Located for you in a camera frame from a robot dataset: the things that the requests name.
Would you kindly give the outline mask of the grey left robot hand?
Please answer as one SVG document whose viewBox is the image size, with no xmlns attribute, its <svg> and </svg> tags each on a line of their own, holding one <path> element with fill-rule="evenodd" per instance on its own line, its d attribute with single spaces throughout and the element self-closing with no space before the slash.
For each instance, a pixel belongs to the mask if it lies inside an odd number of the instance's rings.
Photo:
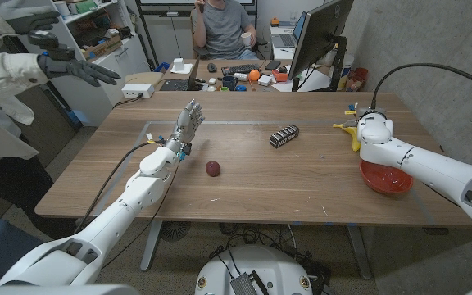
<svg viewBox="0 0 472 295">
<path fill-rule="evenodd" d="M 194 99 L 179 114 L 171 138 L 182 143 L 190 143 L 199 125 L 205 120 L 202 107 Z"/>
</svg>

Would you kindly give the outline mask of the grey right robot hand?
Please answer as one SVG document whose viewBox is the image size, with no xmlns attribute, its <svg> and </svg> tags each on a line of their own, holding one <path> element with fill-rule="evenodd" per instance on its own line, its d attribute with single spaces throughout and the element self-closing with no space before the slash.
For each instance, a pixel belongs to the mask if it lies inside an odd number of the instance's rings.
<svg viewBox="0 0 472 295">
<path fill-rule="evenodd" d="M 353 115 L 354 118 L 343 123 L 343 128 L 357 127 L 359 119 L 365 115 L 370 109 L 368 107 L 360 107 L 355 110 L 345 111 L 346 115 Z"/>
</svg>

